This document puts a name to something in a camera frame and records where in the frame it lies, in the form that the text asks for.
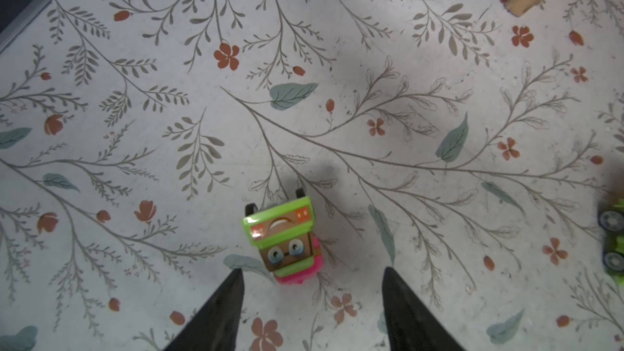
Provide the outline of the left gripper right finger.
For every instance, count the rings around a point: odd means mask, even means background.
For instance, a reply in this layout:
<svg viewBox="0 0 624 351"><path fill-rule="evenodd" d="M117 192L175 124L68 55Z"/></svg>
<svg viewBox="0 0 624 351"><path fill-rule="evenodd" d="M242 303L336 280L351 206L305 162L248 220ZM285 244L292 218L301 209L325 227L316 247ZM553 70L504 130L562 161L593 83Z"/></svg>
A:
<svg viewBox="0 0 624 351"><path fill-rule="evenodd" d="M382 295L391 351L465 350L392 267L384 270Z"/></svg>

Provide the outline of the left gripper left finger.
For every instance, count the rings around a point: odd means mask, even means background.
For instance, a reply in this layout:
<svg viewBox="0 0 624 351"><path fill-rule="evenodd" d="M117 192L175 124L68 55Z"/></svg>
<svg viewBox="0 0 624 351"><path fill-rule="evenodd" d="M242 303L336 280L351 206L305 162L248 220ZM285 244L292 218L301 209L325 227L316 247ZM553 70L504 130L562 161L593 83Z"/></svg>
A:
<svg viewBox="0 0 624 351"><path fill-rule="evenodd" d="M232 270L165 350L235 350L244 296L243 271Z"/></svg>

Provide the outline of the orange green mixer truck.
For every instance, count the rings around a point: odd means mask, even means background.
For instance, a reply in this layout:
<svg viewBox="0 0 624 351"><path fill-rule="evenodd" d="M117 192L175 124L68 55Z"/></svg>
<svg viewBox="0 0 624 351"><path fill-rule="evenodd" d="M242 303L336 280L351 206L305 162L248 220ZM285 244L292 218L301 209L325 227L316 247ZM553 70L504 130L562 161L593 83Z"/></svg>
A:
<svg viewBox="0 0 624 351"><path fill-rule="evenodd" d="M597 222L605 233L602 255L605 271L623 286L623 199L601 210Z"/></svg>

